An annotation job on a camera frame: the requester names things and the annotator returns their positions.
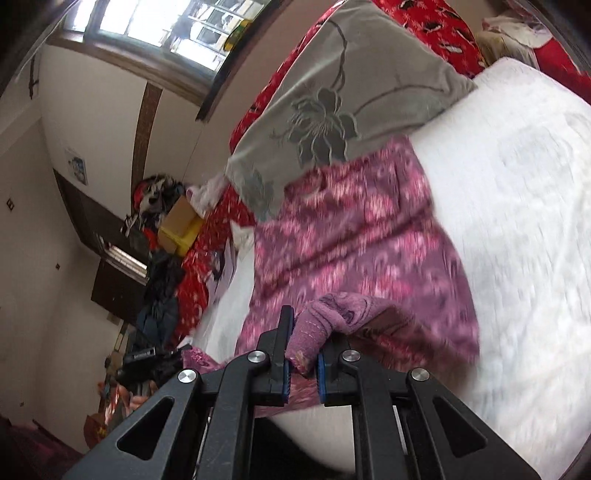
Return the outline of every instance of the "red floral bedspread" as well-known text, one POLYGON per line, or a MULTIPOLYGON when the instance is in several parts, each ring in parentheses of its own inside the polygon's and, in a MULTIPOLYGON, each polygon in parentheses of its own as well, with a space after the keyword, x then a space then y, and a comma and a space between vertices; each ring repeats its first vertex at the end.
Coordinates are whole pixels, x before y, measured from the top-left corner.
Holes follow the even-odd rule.
MULTIPOLYGON (((484 60, 470 29, 455 10, 443 0, 373 0, 373 2, 428 45, 437 55, 448 61, 458 73, 471 78, 483 70, 484 60)), ((230 153, 234 153, 246 130, 267 108, 297 57, 341 3, 334 4, 319 18, 273 74, 269 83, 256 97, 250 110, 234 129, 230 137, 230 153)), ((240 201, 232 186, 228 187, 218 206, 206 219, 195 245, 183 262, 186 275, 177 290, 180 318, 174 340, 180 340, 189 334, 197 326, 207 308, 209 296, 204 282, 210 271, 207 253, 223 249, 231 235, 230 220, 241 226, 255 224, 254 217, 240 201)))
POLYGON ((232 186, 228 186, 220 202, 205 220, 195 244, 183 261, 186 273, 177 289, 179 319, 174 341, 178 342, 188 335, 207 308, 209 295, 205 280, 211 271, 208 252, 224 249, 232 235, 230 220, 240 226, 255 224, 254 216, 240 201, 232 186))

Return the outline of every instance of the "red cloth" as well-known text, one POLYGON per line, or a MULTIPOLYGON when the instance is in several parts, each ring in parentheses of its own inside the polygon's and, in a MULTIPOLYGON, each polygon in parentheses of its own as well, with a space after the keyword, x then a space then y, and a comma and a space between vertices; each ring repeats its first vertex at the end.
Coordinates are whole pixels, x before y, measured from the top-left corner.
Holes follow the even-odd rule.
MULTIPOLYGON (((484 59, 466 23, 443 0, 373 0, 386 14, 412 32, 433 52, 449 62, 458 73, 469 78, 484 70, 484 59)), ((230 153, 261 116, 290 67, 312 40, 325 20, 340 6, 330 7, 308 30, 299 45, 290 53, 271 80, 256 97, 250 110, 240 120, 230 137, 230 153)))
POLYGON ((553 38, 543 47, 535 48, 534 53, 540 71, 591 104, 591 77, 579 73, 558 40, 553 38))
POLYGON ((211 272, 209 252, 223 250, 232 236, 230 220, 240 226, 255 224, 236 190, 230 185, 206 218, 192 249, 183 260, 185 276, 177 289, 179 319, 173 341, 180 341, 199 324, 209 302, 205 280, 211 272))

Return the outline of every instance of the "black gripper frame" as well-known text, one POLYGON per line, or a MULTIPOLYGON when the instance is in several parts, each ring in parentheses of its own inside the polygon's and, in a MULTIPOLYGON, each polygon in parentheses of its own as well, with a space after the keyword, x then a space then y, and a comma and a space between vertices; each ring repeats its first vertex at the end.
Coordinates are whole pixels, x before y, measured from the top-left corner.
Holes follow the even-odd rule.
POLYGON ((416 380, 367 355, 346 361, 349 349, 345 335, 331 336, 317 382, 326 407, 352 406, 358 480, 540 480, 432 374, 416 380))
MULTIPOLYGON (((284 306, 276 330, 259 338, 263 361, 247 353, 209 374, 175 375, 64 480, 247 480, 254 407, 281 407, 289 397, 293 324, 284 306)), ((345 361, 348 349, 343 335, 329 339, 317 383, 325 406, 352 406, 358 480, 539 480, 432 375, 415 380, 362 354, 345 361)))

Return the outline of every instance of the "clothes pile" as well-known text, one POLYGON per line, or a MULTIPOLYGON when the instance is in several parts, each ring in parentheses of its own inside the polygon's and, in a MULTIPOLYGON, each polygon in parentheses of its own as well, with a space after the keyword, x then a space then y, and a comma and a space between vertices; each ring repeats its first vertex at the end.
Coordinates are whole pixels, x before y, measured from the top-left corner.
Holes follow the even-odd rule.
POLYGON ((492 64, 503 57, 519 60, 553 78, 591 104, 591 76, 581 72, 550 30, 514 0, 502 15, 485 18, 476 41, 492 64))
POLYGON ((121 232, 128 236, 132 227, 144 233, 150 242, 150 251, 158 249, 158 228, 179 198, 185 195, 182 183, 170 175, 154 175, 143 179, 134 190, 134 214, 125 217, 121 232))
POLYGON ((185 275, 182 261, 162 249, 153 252, 150 258, 144 306, 138 314, 136 327, 153 345, 166 346, 177 326, 176 289, 185 275))

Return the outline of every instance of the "window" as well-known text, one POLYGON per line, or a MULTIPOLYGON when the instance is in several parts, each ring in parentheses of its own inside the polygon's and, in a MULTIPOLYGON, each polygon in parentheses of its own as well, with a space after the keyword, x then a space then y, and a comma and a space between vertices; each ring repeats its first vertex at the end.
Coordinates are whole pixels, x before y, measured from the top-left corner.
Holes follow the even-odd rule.
POLYGON ((120 248, 106 242, 100 235, 96 234, 96 238, 99 241, 100 249, 114 267, 135 278, 140 283, 145 284, 147 282, 148 267, 146 265, 120 248))
POLYGON ((205 86, 228 56, 226 40, 271 0, 80 0, 62 32, 176 69, 205 86))

